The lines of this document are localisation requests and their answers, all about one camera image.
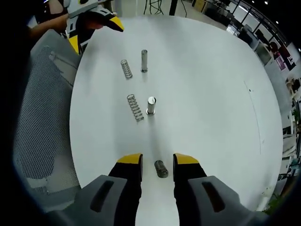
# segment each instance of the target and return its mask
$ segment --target white table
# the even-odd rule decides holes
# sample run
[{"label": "white table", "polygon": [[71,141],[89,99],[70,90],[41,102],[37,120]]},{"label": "white table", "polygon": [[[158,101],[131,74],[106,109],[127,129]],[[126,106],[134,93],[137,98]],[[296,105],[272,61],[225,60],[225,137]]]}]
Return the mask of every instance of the white table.
[{"label": "white table", "polygon": [[[251,210],[273,190],[282,155],[282,126],[271,82],[255,53],[214,26],[171,16],[123,18],[123,33],[98,30],[80,62],[70,112],[71,149],[82,187],[107,175],[116,160],[143,153],[142,197],[136,225],[176,225],[173,153],[198,159]],[[148,72],[141,50],[148,50]],[[126,59],[133,77],[125,79]],[[127,103],[145,112],[137,123]],[[169,177],[153,166],[161,159]]]}]

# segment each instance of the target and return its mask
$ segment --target gray mesh panel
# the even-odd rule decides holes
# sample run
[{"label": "gray mesh panel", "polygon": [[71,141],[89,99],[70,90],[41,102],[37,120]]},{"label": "gray mesh panel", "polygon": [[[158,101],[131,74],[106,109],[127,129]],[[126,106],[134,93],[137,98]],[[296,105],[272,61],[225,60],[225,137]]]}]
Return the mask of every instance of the gray mesh panel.
[{"label": "gray mesh panel", "polygon": [[44,209],[72,201],[79,189],[69,136],[72,84],[54,54],[46,46],[33,59],[14,142],[15,165]]}]

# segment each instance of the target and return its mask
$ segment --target person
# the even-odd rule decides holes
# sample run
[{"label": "person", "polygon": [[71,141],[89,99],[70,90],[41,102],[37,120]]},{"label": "person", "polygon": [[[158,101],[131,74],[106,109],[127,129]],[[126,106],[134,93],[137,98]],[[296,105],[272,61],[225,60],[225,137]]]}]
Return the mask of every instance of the person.
[{"label": "person", "polygon": [[291,97],[294,98],[295,100],[298,100],[301,96],[300,79],[288,78],[286,79],[286,86],[290,91]]}]

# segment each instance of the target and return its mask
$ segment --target wall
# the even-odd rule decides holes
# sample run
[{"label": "wall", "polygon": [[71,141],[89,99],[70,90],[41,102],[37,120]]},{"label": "wall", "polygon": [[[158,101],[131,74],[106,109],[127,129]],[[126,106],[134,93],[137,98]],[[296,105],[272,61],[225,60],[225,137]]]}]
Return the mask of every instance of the wall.
[{"label": "wall", "polygon": [[297,62],[300,59],[300,52],[294,46],[294,44],[289,44],[287,47],[288,52],[291,54],[294,62]]}]

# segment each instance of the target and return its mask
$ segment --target floor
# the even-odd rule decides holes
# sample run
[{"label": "floor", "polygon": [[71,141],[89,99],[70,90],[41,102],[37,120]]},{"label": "floor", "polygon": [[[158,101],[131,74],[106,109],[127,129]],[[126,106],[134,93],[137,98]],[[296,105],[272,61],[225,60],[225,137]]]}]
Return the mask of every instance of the floor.
[{"label": "floor", "polygon": [[[122,17],[142,16],[145,9],[145,2],[146,0],[122,0]],[[150,15],[149,2],[150,0],[148,0],[147,8],[145,10],[146,15]],[[169,15],[170,4],[171,0],[162,0],[161,10],[163,11],[164,15]],[[191,2],[183,1],[183,4],[185,5],[187,11],[187,18],[211,24],[223,30],[227,29],[226,26],[195,10],[195,8],[192,7]],[[157,3],[153,3],[152,5],[158,8]],[[155,14],[157,10],[155,8],[151,8],[151,12],[152,14]],[[175,16],[185,17],[185,10],[180,0],[178,0]]]}]

